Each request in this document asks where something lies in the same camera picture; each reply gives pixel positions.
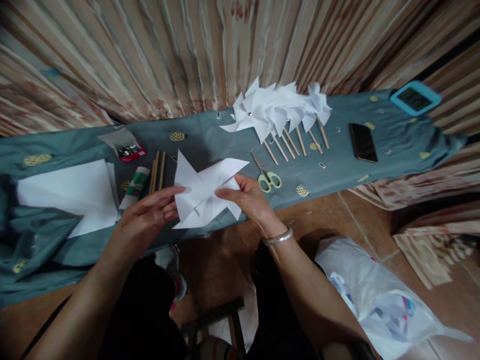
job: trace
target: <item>bamboo skewer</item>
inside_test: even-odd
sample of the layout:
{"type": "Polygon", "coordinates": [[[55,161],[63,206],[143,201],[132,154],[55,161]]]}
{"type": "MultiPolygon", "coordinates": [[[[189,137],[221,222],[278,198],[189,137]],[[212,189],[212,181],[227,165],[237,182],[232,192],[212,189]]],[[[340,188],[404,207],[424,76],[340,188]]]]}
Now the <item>bamboo skewer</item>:
{"type": "Polygon", "coordinates": [[[319,142],[318,142],[317,139],[315,138],[314,133],[312,132],[312,130],[308,130],[308,133],[310,134],[311,139],[312,139],[313,142],[315,143],[316,148],[318,149],[318,151],[320,152],[320,154],[323,154],[324,152],[322,151],[322,147],[320,146],[319,142]]]}
{"type": "Polygon", "coordinates": [[[158,190],[164,187],[165,157],[167,153],[164,151],[161,156],[160,180],[158,182],[158,190]]]}
{"type": "Polygon", "coordinates": [[[286,135],[286,138],[287,138],[287,139],[288,139],[288,141],[290,142],[290,144],[291,144],[291,146],[292,146],[293,150],[295,150],[295,152],[296,152],[297,156],[300,156],[300,153],[299,153],[299,151],[297,150],[297,147],[295,146],[295,143],[294,143],[294,141],[293,141],[293,140],[292,140],[292,138],[290,137],[290,134],[289,134],[289,132],[288,132],[287,130],[285,130],[285,128],[283,129],[283,132],[285,133],[285,135],[286,135]]]}
{"type": "Polygon", "coordinates": [[[307,156],[307,152],[305,151],[304,142],[302,141],[302,135],[300,135],[300,130],[298,126],[296,127],[296,134],[298,136],[298,140],[300,141],[301,151],[303,152],[303,156],[307,156]]]}
{"type": "Polygon", "coordinates": [[[285,159],[286,162],[289,161],[289,158],[287,157],[287,155],[285,155],[284,153],[284,150],[282,149],[282,147],[280,146],[280,143],[279,141],[277,140],[277,138],[275,137],[274,135],[274,132],[270,132],[270,135],[271,137],[273,138],[273,141],[275,142],[276,146],[278,147],[278,150],[280,150],[281,154],[283,155],[283,158],[285,159]]]}
{"type": "Polygon", "coordinates": [[[285,139],[285,136],[283,134],[281,134],[281,139],[283,140],[283,142],[285,143],[285,146],[286,148],[288,149],[288,151],[290,152],[290,155],[293,159],[295,159],[295,155],[294,155],[294,152],[292,151],[292,149],[290,148],[290,145],[289,143],[287,142],[287,139],[285,139]]]}
{"type": "Polygon", "coordinates": [[[316,116],[316,120],[318,121],[318,126],[320,127],[321,136],[323,136],[323,141],[325,142],[325,146],[327,149],[330,149],[329,141],[327,140],[327,136],[325,135],[324,126],[322,125],[322,122],[320,121],[318,115],[316,116]]]}
{"type": "Polygon", "coordinates": [[[153,164],[152,176],[151,176],[151,182],[152,182],[151,192],[152,193],[154,193],[155,190],[157,189],[157,175],[159,174],[159,161],[160,161],[160,151],[157,151],[155,162],[153,164]]]}
{"type": "Polygon", "coordinates": [[[157,164],[155,160],[153,160],[153,163],[151,164],[151,171],[150,171],[150,190],[148,191],[148,195],[152,194],[154,192],[154,187],[155,187],[155,168],[157,167],[157,164]]]}
{"type": "Polygon", "coordinates": [[[270,150],[270,147],[269,145],[267,144],[267,141],[264,140],[263,143],[265,144],[265,147],[266,147],[266,150],[268,151],[268,153],[270,154],[273,162],[275,163],[275,165],[278,165],[279,163],[277,162],[277,159],[275,158],[274,154],[272,154],[272,150],[270,150]]]}

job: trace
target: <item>person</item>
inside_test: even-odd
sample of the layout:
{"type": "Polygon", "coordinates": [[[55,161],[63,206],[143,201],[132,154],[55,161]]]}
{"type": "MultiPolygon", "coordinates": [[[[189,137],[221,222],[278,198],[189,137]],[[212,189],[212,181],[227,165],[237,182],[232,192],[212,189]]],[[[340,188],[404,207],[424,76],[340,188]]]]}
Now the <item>person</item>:
{"type": "MultiPolygon", "coordinates": [[[[255,254],[259,325],[247,358],[377,359],[353,313],[276,216],[258,182],[240,174],[235,180],[239,191],[215,194],[238,204],[268,244],[255,254]]],[[[178,216],[174,195],[184,190],[164,188],[126,209],[98,262],[39,331],[25,359],[188,356],[169,317],[175,298],[185,293],[178,252],[171,247],[163,259],[157,256],[160,266],[152,256],[142,258],[178,216]]]]}

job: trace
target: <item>black pants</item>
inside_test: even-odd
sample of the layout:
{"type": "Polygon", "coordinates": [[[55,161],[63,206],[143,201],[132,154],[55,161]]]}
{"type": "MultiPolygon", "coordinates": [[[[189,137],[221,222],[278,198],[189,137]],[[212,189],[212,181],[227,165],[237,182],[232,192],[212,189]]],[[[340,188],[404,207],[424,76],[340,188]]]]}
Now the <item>black pants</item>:
{"type": "MultiPolygon", "coordinates": [[[[154,259],[152,254],[137,261],[128,275],[105,331],[99,359],[184,359],[189,353],[169,317],[175,285],[154,259]]],[[[255,266],[258,330],[247,358],[318,359],[294,313],[277,266],[263,245],[255,253],[255,266]]],[[[41,327],[22,359],[67,301],[41,327]]]]}

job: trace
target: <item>scissor blade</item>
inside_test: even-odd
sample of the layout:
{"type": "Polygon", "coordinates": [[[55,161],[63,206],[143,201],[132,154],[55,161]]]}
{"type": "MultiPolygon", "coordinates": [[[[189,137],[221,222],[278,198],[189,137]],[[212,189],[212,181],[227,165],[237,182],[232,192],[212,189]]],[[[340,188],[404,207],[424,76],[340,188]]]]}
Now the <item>scissor blade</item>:
{"type": "Polygon", "coordinates": [[[250,151],[250,154],[251,156],[253,157],[253,160],[255,160],[255,163],[256,165],[258,166],[258,168],[260,169],[260,171],[262,171],[262,165],[260,165],[259,161],[257,160],[257,158],[255,157],[254,153],[250,151]]]}

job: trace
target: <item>white paper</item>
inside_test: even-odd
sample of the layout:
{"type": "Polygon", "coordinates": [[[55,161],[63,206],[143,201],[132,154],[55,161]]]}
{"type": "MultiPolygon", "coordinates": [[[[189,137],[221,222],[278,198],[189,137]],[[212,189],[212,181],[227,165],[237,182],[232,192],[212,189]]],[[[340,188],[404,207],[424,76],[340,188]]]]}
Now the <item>white paper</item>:
{"type": "Polygon", "coordinates": [[[275,86],[276,83],[267,88],[260,87],[257,77],[245,97],[240,94],[233,104],[232,118],[235,123],[220,127],[230,133],[254,128],[262,143],[271,132],[280,136],[287,120],[290,121],[289,133],[300,123],[305,132],[308,132],[317,116],[323,125],[327,123],[332,109],[327,105],[327,96],[320,93],[318,82],[308,85],[308,95],[297,93],[295,82],[278,88],[275,86]]]}
{"type": "Polygon", "coordinates": [[[330,110],[332,108],[327,104],[327,95],[320,93],[320,84],[318,82],[308,84],[308,98],[311,101],[311,105],[316,109],[321,124],[325,126],[330,118],[330,110]]]}
{"type": "MultiPolygon", "coordinates": [[[[117,191],[117,180],[115,179],[115,164],[113,162],[106,162],[106,168],[108,169],[108,179],[110,180],[111,193],[113,195],[113,201],[115,202],[115,207],[119,209],[120,199],[119,192],[117,191]]],[[[118,210],[117,220],[120,220],[122,216],[118,210]]]]}
{"type": "Polygon", "coordinates": [[[17,197],[20,205],[83,216],[69,238],[113,226],[119,215],[104,159],[20,180],[17,197]]]}
{"type": "Polygon", "coordinates": [[[240,190],[232,177],[248,163],[248,161],[227,158],[197,173],[178,150],[174,183],[176,186],[185,187],[186,190],[175,195],[180,222],[173,228],[202,228],[225,208],[228,208],[238,220],[242,212],[239,206],[215,196],[215,190],[223,188],[240,190]]]}

